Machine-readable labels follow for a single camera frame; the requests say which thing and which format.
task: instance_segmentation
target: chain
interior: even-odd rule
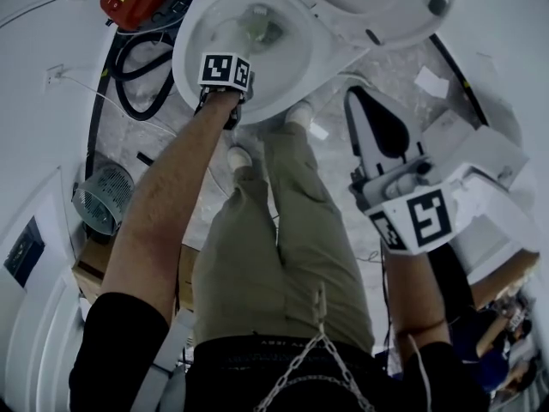
[[[366,398],[364,398],[364,396],[360,392],[359,386],[354,380],[353,375],[347,369],[345,362],[337,352],[337,348],[324,333],[324,319],[326,318],[326,311],[327,311],[326,293],[324,290],[324,283],[321,282],[321,287],[318,293],[316,294],[315,305],[314,305],[315,319],[317,321],[317,326],[318,326],[318,334],[314,336],[309,341],[309,343],[307,343],[302,353],[292,360],[292,362],[290,363],[290,366],[288,367],[284,375],[282,375],[277,380],[271,392],[259,403],[258,406],[254,408],[254,412],[265,412],[268,406],[270,406],[270,404],[273,402],[275,397],[283,389],[287,388],[288,386],[295,385],[296,383],[306,381],[306,380],[323,380],[323,381],[329,381],[331,383],[335,383],[339,386],[343,386],[348,391],[351,391],[354,394],[354,396],[357,397],[357,401],[359,402],[359,406],[362,410],[364,410],[365,412],[376,411],[374,407],[370,404],[370,402],[366,400]],[[295,378],[291,381],[288,381],[288,377],[290,376],[290,374],[303,363],[303,361],[305,360],[305,357],[310,353],[312,349],[316,347],[316,345],[319,342],[321,342],[322,345],[328,350],[328,352],[334,357],[334,360],[337,362],[337,366],[340,368],[341,374],[343,375],[343,379],[345,381],[341,382],[340,380],[335,379],[333,377],[326,377],[322,375],[310,375],[310,376]]]

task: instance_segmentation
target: hand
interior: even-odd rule
[[[218,107],[227,109],[229,112],[238,105],[240,101],[240,93],[234,91],[213,92],[206,99],[207,104],[216,104]]]

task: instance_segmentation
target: gray tile floor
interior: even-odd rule
[[[143,66],[160,55],[165,50],[164,47],[162,44],[141,45],[126,62],[126,71]],[[158,91],[169,71],[169,65],[164,64],[140,80],[127,83],[129,98],[137,109],[147,107],[152,101],[154,93]],[[423,65],[450,81],[446,100],[433,98],[414,84],[413,81]],[[371,51],[351,65],[348,71],[366,76],[380,91],[413,111],[423,130],[447,109],[454,110],[475,126],[480,124],[460,83],[430,41],[401,51]],[[373,258],[371,262],[366,261],[378,252],[379,238],[373,226],[356,209],[353,197],[348,191],[349,173],[358,165],[351,151],[342,109],[343,95],[350,85],[351,82],[346,82],[343,78],[335,78],[311,94],[310,100],[317,112],[315,123],[324,128],[329,135],[325,140],[311,135],[309,141],[318,159],[319,174],[343,214],[347,233],[364,278],[376,345],[381,346],[387,330],[381,266],[377,262],[379,257]],[[108,88],[107,96],[118,103],[113,82]],[[124,116],[114,106],[105,103],[96,149],[124,166],[137,183],[147,170],[147,166],[136,158],[137,153],[141,151],[152,159],[156,158],[173,139],[172,133],[180,130],[192,114],[192,109],[184,103],[175,87],[165,105],[149,123],[136,122]],[[272,118],[260,124],[239,127],[233,133],[226,132],[223,135],[211,161],[210,172],[207,173],[202,185],[198,204],[184,237],[185,244],[196,249],[202,248],[212,219],[226,200],[226,195],[232,192],[232,177],[226,163],[226,150],[233,144],[241,145],[261,163],[261,136],[280,126],[282,120],[282,117]],[[277,214],[272,197],[269,201],[272,215],[275,216]]]

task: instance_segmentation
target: white sneaker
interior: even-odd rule
[[[286,122],[293,122],[301,125],[306,130],[311,126],[313,119],[312,105],[306,100],[301,100],[295,106],[288,110],[286,114]]]
[[[251,167],[253,162],[251,156],[246,150],[240,147],[230,147],[226,153],[226,159],[229,162],[231,173],[242,167]]]

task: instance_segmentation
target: cable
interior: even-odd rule
[[[164,26],[160,26],[160,27],[155,27],[154,29],[149,29],[147,31],[135,31],[135,32],[120,32],[117,30],[117,35],[127,35],[127,36],[136,36],[136,35],[143,35],[144,33],[151,33],[151,32],[158,32],[158,31],[161,31],[163,29],[166,29],[168,27],[171,27],[171,26],[174,26],[176,24],[178,24],[179,22],[183,21],[183,19],[185,18],[185,15],[183,15],[181,18],[178,18],[176,21],[172,21],[171,23],[168,23]]]
[[[18,18],[23,17],[29,12],[33,12],[36,9],[43,8],[47,4],[54,3],[56,1],[57,0],[39,0],[38,2],[34,2],[27,5],[25,8],[18,9],[16,12],[12,12],[10,15],[0,20],[0,29],[2,29],[5,26],[8,26],[12,21],[15,21]]]
[[[87,86],[86,84],[84,84],[83,82],[80,82],[78,80],[76,80],[75,78],[71,77],[71,76],[65,76],[65,75],[60,75],[59,76],[60,79],[68,79],[68,80],[71,80],[73,82],[76,82],[76,84],[86,88],[87,90],[89,90],[90,92],[94,92],[95,94],[97,94],[98,96],[100,96],[101,98],[103,98],[104,100],[110,102],[111,104],[113,104],[124,116],[129,116],[129,114],[121,107],[119,106],[114,100],[112,100],[111,98],[108,98],[107,96],[105,96],[104,94],[101,94],[99,93],[97,90],[93,90],[91,87]],[[162,121],[156,117],[153,117],[154,119],[158,120],[159,122],[162,123]],[[153,124],[152,122],[141,122],[141,124],[147,124],[148,126],[151,126],[151,127],[154,127],[154,128],[157,128],[159,130],[162,130],[174,137],[177,136],[177,133],[174,131],[174,130],[168,130],[164,127],[161,127],[157,124]],[[227,198],[229,198],[230,196],[225,192],[225,190],[221,187],[221,185],[219,184],[219,182],[217,181],[217,179],[215,178],[214,176],[214,173],[212,172],[211,168],[208,166],[208,172],[209,172],[209,175],[211,176],[212,180],[214,181],[215,185],[219,188],[219,190],[223,193],[223,195]]]
[[[419,372],[421,373],[421,378],[423,379],[423,385],[425,386],[425,396],[427,401],[427,412],[431,412],[431,383],[429,383],[429,377],[427,376],[427,371],[423,365],[423,359],[421,358],[421,353],[418,349],[418,344],[413,339],[412,335],[408,334],[408,339],[412,344],[412,348],[415,354],[418,355],[419,361]]]
[[[173,73],[172,69],[170,68],[170,73],[166,77],[162,88],[154,98],[153,103],[147,108],[147,110],[145,110],[144,112],[138,112],[130,104],[130,100],[128,100],[128,96],[126,95],[126,92],[124,90],[124,83],[145,76],[150,71],[156,69],[163,63],[166,63],[167,61],[170,61],[172,59],[173,49],[164,52],[162,55],[155,58],[150,63],[145,64],[140,69],[125,73],[124,63],[130,55],[131,51],[133,51],[133,49],[138,45],[142,43],[148,43],[149,41],[162,42],[169,45],[170,47],[173,47],[173,40],[169,35],[164,35],[163,33],[146,33],[144,35],[140,35],[138,37],[135,37],[134,39],[131,39],[124,47],[119,50],[118,54],[113,53],[111,55],[111,58],[107,62],[107,68],[116,81],[117,95],[118,99],[120,100],[120,104],[122,105],[122,108],[133,119],[139,121],[149,120],[159,111],[159,109],[166,102],[166,99],[172,91],[172,87],[174,84]]]
[[[379,242],[379,249],[382,250],[381,241]],[[385,269],[385,257],[381,256],[381,279],[383,285],[383,300],[385,301],[385,307],[387,308],[387,334],[385,335],[385,372],[389,372],[389,345],[391,338],[391,314],[389,311],[389,293],[387,291],[387,285],[385,283],[385,277],[387,275],[387,270]]]
[[[382,261],[374,261],[378,256],[379,251],[373,251],[368,258],[356,257],[356,259],[364,263],[381,264]]]

